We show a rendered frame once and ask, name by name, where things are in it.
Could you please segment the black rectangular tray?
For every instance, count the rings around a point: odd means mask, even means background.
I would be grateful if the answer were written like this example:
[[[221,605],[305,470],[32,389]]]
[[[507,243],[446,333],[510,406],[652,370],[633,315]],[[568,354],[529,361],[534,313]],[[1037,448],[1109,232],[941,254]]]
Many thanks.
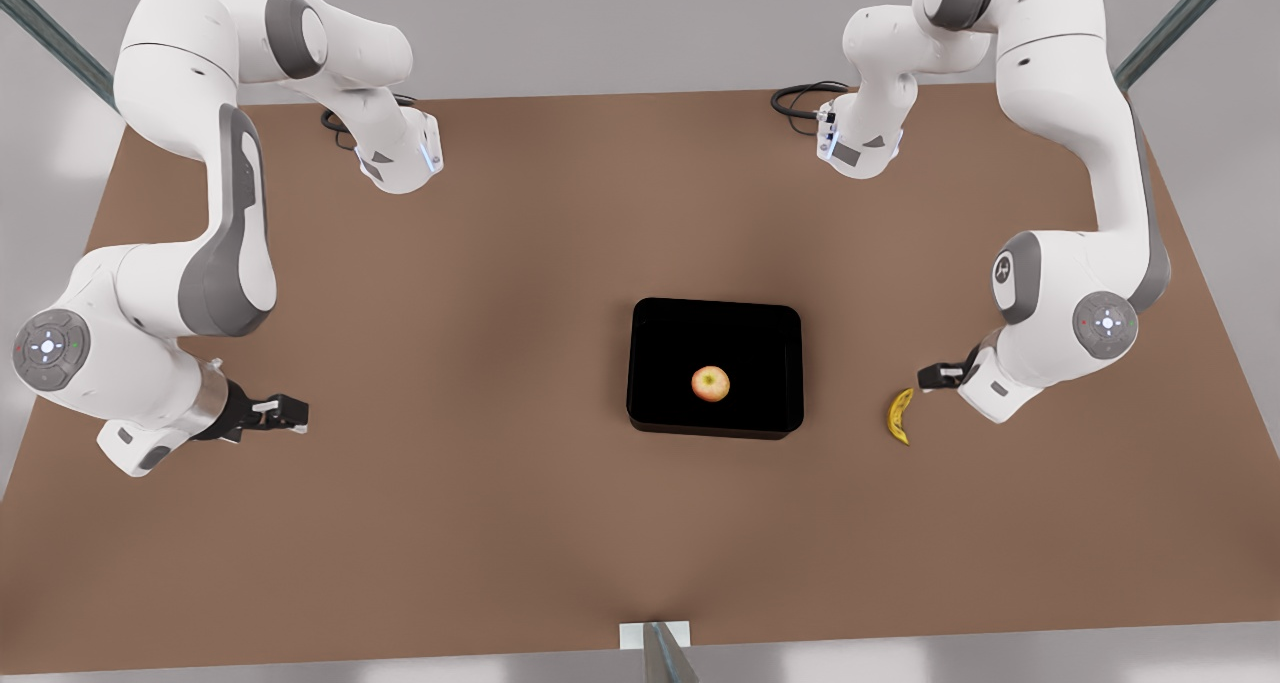
[[[800,315],[783,304],[637,301],[626,411],[645,432],[782,440],[805,417]]]

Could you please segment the silver frame post with foot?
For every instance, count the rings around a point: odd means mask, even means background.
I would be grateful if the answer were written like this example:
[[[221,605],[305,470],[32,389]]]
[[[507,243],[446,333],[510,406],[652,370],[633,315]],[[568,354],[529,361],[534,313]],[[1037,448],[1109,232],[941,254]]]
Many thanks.
[[[621,650],[643,651],[644,683],[701,683],[686,655],[689,622],[621,623],[618,632]]]

